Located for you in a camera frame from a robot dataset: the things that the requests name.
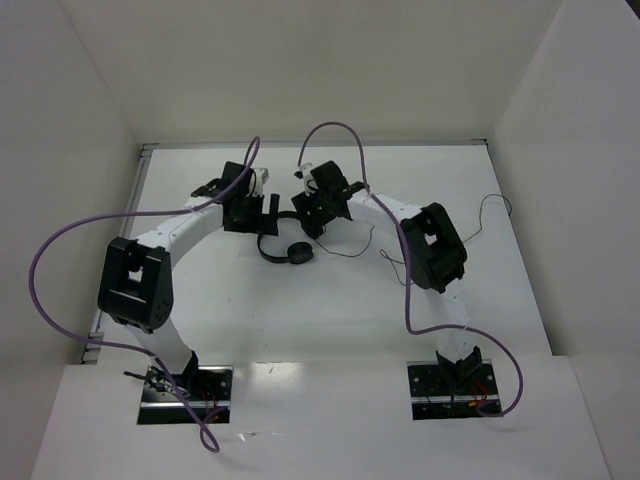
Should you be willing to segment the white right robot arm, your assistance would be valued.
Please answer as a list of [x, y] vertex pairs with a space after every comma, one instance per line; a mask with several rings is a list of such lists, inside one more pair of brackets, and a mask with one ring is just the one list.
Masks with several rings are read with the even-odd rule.
[[[438, 379], [451, 394], [460, 394], [474, 380], [481, 354], [468, 340], [470, 317], [462, 299], [461, 280], [468, 255], [445, 208], [419, 207], [365, 189], [355, 193], [300, 193], [293, 197], [306, 234], [316, 239], [332, 220], [344, 218], [395, 233], [405, 266], [405, 328], [412, 336], [444, 330], [438, 338]], [[411, 292], [425, 292], [436, 324], [416, 329], [411, 319]]]

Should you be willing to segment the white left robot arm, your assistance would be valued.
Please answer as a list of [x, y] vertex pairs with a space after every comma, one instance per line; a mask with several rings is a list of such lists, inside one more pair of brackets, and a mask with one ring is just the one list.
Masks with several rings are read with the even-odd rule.
[[130, 239], [113, 239], [106, 251], [98, 307], [136, 338], [155, 366], [147, 382], [166, 386], [179, 398], [195, 395], [207, 384], [194, 350], [171, 320], [172, 271], [196, 245], [223, 229], [234, 233], [276, 235], [280, 196], [269, 199], [241, 185], [229, 193], [211, 186], [196, 189], [184, 207], [166, 211], [167, 220]]

